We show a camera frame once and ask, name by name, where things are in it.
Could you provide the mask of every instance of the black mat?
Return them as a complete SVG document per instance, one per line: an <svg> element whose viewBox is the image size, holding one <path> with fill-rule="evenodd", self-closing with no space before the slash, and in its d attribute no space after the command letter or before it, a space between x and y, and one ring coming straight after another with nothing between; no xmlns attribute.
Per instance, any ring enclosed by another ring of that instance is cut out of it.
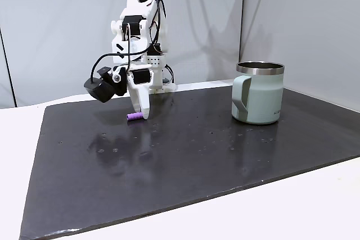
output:
<svg viewBox="0 0 360 240"><path fill-rule="evenodd" d="M20 239L52 239L186 206L360 154L360 114L284 91L280 121L231 116L231 87L46 108Z"/></svg>

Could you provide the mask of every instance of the purple cylinder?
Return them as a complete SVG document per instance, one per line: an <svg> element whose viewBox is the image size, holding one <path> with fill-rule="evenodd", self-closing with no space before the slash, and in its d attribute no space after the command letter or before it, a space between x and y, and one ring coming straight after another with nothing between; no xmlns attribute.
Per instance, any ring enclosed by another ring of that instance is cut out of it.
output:
<svg viewBox="0 0 360 240"><path fill-rule="evenodd" d="M126 116L128 121L132 121L132 120L137 120L137 119L142 119L142 112L135 112L133 114L128 114Z"/></svg>

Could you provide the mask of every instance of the table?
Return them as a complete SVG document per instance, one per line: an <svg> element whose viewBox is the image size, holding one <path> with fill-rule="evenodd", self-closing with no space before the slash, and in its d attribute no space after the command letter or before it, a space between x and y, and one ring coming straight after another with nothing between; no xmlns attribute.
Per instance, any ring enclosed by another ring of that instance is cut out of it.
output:
<svg viewBox="0 0 360 240"><path fill-rule="evenodd" d="M177 91L222 87L231 80L179 85ZM3 165L2 239L18 239L44 109L91 100L87 94L0 110ZM360 159L196 203L162 214L67 237L79 239L358 239Z"/></svg>

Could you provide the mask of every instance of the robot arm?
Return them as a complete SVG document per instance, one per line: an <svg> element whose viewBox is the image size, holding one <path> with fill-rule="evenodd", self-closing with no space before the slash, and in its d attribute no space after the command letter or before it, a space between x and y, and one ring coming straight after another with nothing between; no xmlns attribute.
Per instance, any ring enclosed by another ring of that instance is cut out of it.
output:
<svg viewBox="0 0 360 240"><path fill-rule="evenodd" d="M118 66L113 70L102 68L98 71L101 78L91 77L84 87L101 102L108 101L114 94L123 96L128 89L135 112L141 112L147 119L149 93L175 90L174 75L164 54L168 44L162 0L128 0L120 20L111 22L111 30L116 36L112 41L112 53L106 56L113 56ZM165 68L169 70L171 80L164 78Z"/></svg>

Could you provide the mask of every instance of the mint green mug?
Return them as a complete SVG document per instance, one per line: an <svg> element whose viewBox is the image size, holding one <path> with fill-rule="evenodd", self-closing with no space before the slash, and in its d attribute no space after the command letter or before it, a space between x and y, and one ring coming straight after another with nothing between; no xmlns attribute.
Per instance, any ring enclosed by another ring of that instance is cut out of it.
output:
<svg viewBox="0 0 360 240"><path fill-rule="evenodd" d="M242 62L241 76L232 86L232 116L250 124L270 124L280 117L284 89L284 65L270 62Z"/></svg>

